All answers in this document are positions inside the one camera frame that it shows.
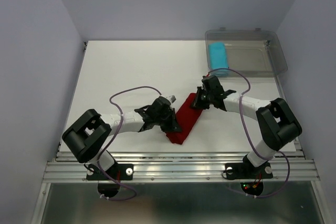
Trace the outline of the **red t shirt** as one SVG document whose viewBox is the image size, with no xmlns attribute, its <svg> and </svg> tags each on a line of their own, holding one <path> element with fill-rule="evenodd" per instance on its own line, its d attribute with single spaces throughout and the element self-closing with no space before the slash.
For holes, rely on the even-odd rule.
<svg viewBox="0 0 336 224">
<path fill-rule="evenodd" d="M 196 93 L 190 93 L 177 111 L 176 119 L 182 131 L 166 133 L 166 137 L 171 143 L 182 145 L 201 116 L 203 109 L 195 109 L 192 107 L 195 98 Z"/>
</svg>

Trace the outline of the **clear plastic bin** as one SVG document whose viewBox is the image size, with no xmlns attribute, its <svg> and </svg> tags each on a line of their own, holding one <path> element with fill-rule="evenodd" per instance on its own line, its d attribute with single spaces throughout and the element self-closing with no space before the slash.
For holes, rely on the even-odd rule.
<svg viewBox="0 0 336 224">
<path fill-rule="evenodd" d="M 213 69 L 221 77 L 233 76 L 236 70 L 246 77 L 275 77 L 288 66 L 276 33 L 267 30 L 209 30 L 205 33 L 208 68 L 208 45 L 225 44 L 229 68 Z"/>
</svg>

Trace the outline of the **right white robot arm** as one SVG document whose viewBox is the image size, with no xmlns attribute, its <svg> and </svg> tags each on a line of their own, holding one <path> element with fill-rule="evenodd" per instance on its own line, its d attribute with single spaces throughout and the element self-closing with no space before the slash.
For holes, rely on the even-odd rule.
<svg viewBox="0 0 336 224">
<path fill-rule="evenodd" d="M 241 163 L 232 165 L 230 170 L 236 178 L 253 177 L 263 171 L 263 166 L 285 145 L 301 135 L 302 127 L 289 107 L 282 99 L 260 100 L 245 96 L 251 90 L 247 82 L 247 90 L 238 93 L 235 90 L 224 90 L 216 76 L 204 76 L 202 86 L 197 88 L 192 102 L 193 109 L 209 109 L 213 107 L 225 112 L 238 113 L 243 129 L 252 150 Z M 261 140 L 254 146 L 249 136 L 244 117 L 258 122 Z"/>
</svg>

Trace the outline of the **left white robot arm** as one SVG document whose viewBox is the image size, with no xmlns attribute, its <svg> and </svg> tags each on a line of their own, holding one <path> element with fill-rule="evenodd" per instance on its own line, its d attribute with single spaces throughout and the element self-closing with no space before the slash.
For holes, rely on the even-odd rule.
<svg viewBox="0 0 336 224">
<path fill-rule="evenodd" d="M 132 180 L 133 165 L 118 164 L 104 150 L 107 138 L 126 132 L 144 132 L 159 126 L 164 133 L 181 132 L 172 104 L 175 96 L 159 96 L 152 104 L 122 114 L 99 114 L 88 109 L 62 135 L 62 140 L 81 164 L 88 163 L 87 180 Z"/>
</svg>

